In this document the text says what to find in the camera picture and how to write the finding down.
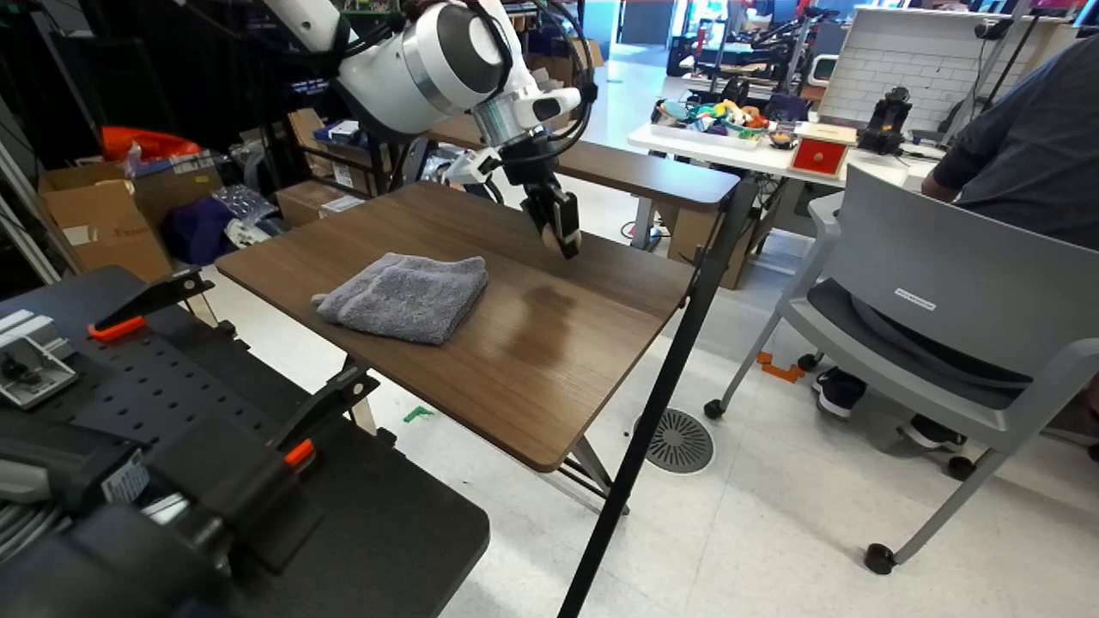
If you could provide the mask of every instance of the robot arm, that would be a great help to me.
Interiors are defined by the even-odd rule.
[[[531,219],[552,228],[563,252],[575,250],[575,203],[556,187],[544,168],[559,152],[528,145],[544,139],[544,124],[583,110],[592,93],[542,93],[499,0],[431,3],[412,28],[377,43],[359,43],[328,0],[265,3],[303,48],[335,54],[335,85],[353,100],[370,132],[414,136],[449,112],[469,112],[484,152],[455,165],[463,180],[503,165],[509,179],[528,187]]]

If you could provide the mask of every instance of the office chair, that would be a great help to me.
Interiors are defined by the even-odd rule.
[[[866,549],[866,567],[888,573],[1099,373],[1099,250],[903,193],[858,165],[848,165],[844,195],[817,199],[815,217],[819,234],[803,271],[763,324],[723,402],[709,402],[706,410],[723,410],[785,318],[872,392],[984,442],[973,472],[903,549],[881,541]],[[852,298],[1030,381],[1018,395],[992,395],[958,373],[947,378],[940,363],[875,337],[852,316]]]

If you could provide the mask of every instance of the gray floor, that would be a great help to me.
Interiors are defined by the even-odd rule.
[[[607,65],[591,136],[623,145],[662,93],[645,65]],[[621,193],[568,180],[583,225],[614,236],[633,217]],[[776,236],[766,267],[722,290],[676,386],[676,408],[699,415],[731,378],[803,252]],[[212,304],[255,352],[320,386],[339,352],[255,296],[219,280]],[[591,430],[612,464],[650,395],[669,332],[652,343]],[[803,343],[780,329],[776,355]],[[382,425],[424,471],[489,516],[489,549],[460,587],[449,618],[556,613],[592,525],[592,504],[559,477],[536,477],[447,415],[414,415],[412,395],[385,383],[370,398]],[[1095,613],[1099,468],[1074,445],[1038,439],[913,561],[888,580],[858,567],[866,541],[903,541],[955,488],[931,458],[895,445],[895,408],[866,402],[852,421],[819,417],[805,383],[747,373],[714,431],[699,472],[643,471],[586,613],[729,618],[729,613]]]

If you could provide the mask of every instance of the cardboard box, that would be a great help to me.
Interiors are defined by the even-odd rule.
[[[75,168],[48,172],[44,186],[48,187],[80,187],[80,186],[97,186],[105,179],[127,179],[127,172],[121,165],[105,165],[105,160],[82,160]],[[162,172],[162,176],[141,176],[130,186],[135,186],[138,208],[146,217],[152,225],[156,225],[165,219],[165,213],[215,193],[219,176],[215,176],[215,168]]]
[[[293,225],[306,225],[311,219],[362,204],[362,199],[321,180],[299,180],[278,187],[275,199],[282,204],[283,223]]]
[[[204,199],[215,187],[219,187],[215,168],[135,179],[138,208],[146,217],[152,225],[162,225],[162,219],[171,208]]]
[[[156,234],[112,165],[44,172],[38,195],[80,271],[127,267],[143,280],[171,274]]]
[[[665,256],[691,260],[706,246],[717,213],[678,208]],[[742,284],[757,223],[731,246],[722,284]]]

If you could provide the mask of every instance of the gray cloth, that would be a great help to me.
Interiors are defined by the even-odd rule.
[[[447,343],[488,284],[484,256],[385,252],[320,298],[320,316],[375,337]]]

